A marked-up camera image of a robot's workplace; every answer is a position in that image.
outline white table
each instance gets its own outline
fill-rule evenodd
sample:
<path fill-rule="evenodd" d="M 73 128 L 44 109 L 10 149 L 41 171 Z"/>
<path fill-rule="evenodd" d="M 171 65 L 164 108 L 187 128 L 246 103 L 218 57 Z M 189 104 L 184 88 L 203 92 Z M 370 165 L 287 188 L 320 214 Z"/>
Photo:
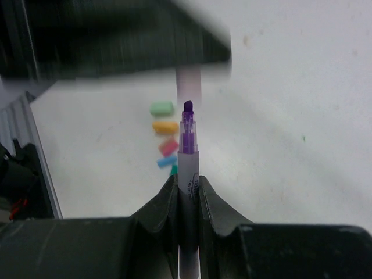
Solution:
<path fill-rule="evenodd" d="M 255 222 L 372 232 L 372 2 L 189 5 L 232 42 L 231 77 L 203 74 L 200 174 Z M 127 216 L 160 190 L 162 99 L 176 102 L 172 71 L 59 82 L 32 104 L 65 218 Z"/>

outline purple marker tip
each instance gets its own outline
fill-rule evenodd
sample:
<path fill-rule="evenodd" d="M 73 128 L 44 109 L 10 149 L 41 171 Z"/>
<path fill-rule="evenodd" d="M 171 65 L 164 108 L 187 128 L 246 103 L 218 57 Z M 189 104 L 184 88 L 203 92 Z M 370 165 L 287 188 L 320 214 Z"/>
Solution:
<path fill-rule="evenodd" d="M 192 112 L 192 102 L 187 101 L 184 103 L 184 112 Z"/>

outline yellow block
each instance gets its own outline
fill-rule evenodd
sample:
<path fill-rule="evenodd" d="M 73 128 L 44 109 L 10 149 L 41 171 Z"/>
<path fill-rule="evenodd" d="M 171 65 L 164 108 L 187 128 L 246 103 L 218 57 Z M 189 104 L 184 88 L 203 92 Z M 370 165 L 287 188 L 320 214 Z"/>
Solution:
<path fill-rule="evenodd" d="M 177 122 L 172 121 L 154 121 L 152 123 L 152 128 L 158 134 L 175 134 L 178 132 Z"/>

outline table surface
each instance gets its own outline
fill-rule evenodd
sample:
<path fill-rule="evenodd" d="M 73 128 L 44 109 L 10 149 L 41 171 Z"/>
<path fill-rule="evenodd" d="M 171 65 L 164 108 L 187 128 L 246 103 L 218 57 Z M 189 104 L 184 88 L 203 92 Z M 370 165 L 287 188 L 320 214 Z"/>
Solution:
<path fill-rule="evenodd" d="M 232 43 L 231 75 L 202 73 L 200 174 L 255 222 L 372 232 L 372 2 L 187 5 Z M 128 216 L 157 194 L 159 100 L 176 103 L 173 71 L 60 81 L 32 104 L 65 218 Z"/>

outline marker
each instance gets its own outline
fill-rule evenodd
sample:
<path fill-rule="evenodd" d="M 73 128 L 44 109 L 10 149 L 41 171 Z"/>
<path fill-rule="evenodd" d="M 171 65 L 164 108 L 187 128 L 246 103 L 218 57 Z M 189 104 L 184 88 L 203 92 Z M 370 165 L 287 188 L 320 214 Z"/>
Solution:
<path fill-rule="evenodd" d="M 184 104 L 180 123 L 178 150 L 178 189 L 181 210 L 180 222 L 180 278 L 199 277 L 199 151 L 196 143 L 196 122 L 192 102 Z"/>

